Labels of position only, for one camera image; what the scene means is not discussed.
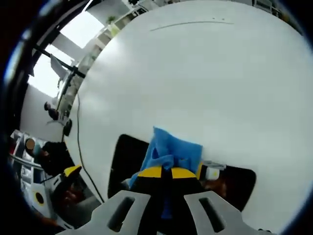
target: white tabletop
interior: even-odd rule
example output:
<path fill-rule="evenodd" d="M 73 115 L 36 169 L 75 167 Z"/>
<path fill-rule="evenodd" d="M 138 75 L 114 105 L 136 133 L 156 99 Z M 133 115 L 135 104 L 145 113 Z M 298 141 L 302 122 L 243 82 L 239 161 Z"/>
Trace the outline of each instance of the white tabletop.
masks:
<path fill-rule="evenodd" d="M 149 142 L 155 125 L 202 144 L 203 159 L 254 170 L 243 219 L 277 233 L 312 188 L 312 64 L 298 32 L 244 4 L 188 1 L 145 13 L 110 41 L 79 90 L 85 167 L 107 198 L 118 137 Z M 65 138 L 75 163 L 77 104 Z"/>

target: person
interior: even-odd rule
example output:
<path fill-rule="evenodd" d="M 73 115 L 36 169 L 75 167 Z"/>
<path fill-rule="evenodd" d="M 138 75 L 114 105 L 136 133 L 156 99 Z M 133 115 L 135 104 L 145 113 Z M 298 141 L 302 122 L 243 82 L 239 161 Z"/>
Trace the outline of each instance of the person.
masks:
<path fill-rule="evenodd" d="M 29 138 L 25 142 L 25 150 L 51 176 L 56 176 L 66 168 L 74 166 L 64 142 L 48 141 L 41 147 Z"/>
<path fill-rule="evenodd" d="M 48 111 L 49 116 L 54 120 L 57 121 L 59 119 L 59 112 L 56 109 L 51 108 L 51 104 L 46 102 L 44 105 L 44 109 Z"/>

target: black mat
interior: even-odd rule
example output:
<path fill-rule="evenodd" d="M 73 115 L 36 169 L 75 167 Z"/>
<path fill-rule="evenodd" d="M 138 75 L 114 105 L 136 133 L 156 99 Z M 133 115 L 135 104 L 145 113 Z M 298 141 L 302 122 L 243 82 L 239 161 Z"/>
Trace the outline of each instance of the black mat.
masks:
<path fill-rule="evenodd" d="M 110 174 L 108 197 L 123 189 L 120 182 L 140 171 L 148 149 L 148 143 L 128 135 L 121 135 L 115 147 Z M 242 211 L 253 191 L 256 174 L 250 169 L 227 166 L 221 172 L 226 184 L 225 200 Z"/>

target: blue cloth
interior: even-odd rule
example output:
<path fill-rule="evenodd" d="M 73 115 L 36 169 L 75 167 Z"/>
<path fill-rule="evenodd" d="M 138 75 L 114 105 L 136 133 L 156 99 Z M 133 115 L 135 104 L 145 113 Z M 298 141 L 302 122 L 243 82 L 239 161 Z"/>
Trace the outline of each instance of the blue cloth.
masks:
<path fill-rule="evenodd" d="M 154 127 L 152 138 L 140 171 L 153 166 L 162 166 L 165 170 L 181 167 L 195 173 L 201 161 L 202 145 L 182 141 L 167 131 Z M 130 188 L 136 180 L 138 173 L 129 181 Z M 164 199 L 162 212 L 163 219 L 172 218 L 169 198 Z"/>
<path fill-rule="evenodd" d="M 38 143 L 36 143 L 34 146 L 34 149 L 33 149 L 34 156 L 38 156 L 40 154 L 41 150 L 42 150 L 41 146 Z"/>

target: cable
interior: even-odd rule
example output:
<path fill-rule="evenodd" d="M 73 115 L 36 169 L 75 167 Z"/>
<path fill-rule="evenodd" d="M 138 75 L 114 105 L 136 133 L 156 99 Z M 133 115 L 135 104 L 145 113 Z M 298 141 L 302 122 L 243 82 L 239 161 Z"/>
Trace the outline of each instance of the cable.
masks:
<path fill-rule="evenodd" d="M 101 196 L 101 194 L 99 193 L 99 190 L 98 188 L 96 187 L 96 184 L 94 183 L 94 181 L 92 180 L 91 176 L 89 175 L 89 173 L 87 172 L 85 166 L 84 166 L 84 162 L 83 162 L 83 157 L 82 157 L 82 151 L 80 149 L 80 143 L 79 143 L 79 110 L 80 110 L 80 97 L 79 97 L 79 94 L 78 94 L 78 89 L 77 89 L 77 98 L 78 98 L 78 109 L 77 109 L 77 144 L 78 144 L 78 150 L 79 150 L 79 157 L 80 157 L 80 162 L 82 163 L 82 167 L 83 169 L 85 170 L 86 174 L 88 175 L 92 185 L 94 186 L 94 188 L 96 189 L 97 191 L 97 194 L 99 195 L 102 203 L 104 203 L 104 200 Z"/>
<path fill-rule="evenodd" d="M 40 181 L 39 184 L 42 184 L 43 182 L 46 182 L 46 181 L 48 181 L 48 180 L 51 180 L 52 178 L 57 177 L 57 176 L 58 176 L 58 175 L 51 176 L 51 177 L 48 178 L 48 179 L 45 179 L 45 180 Z"/>

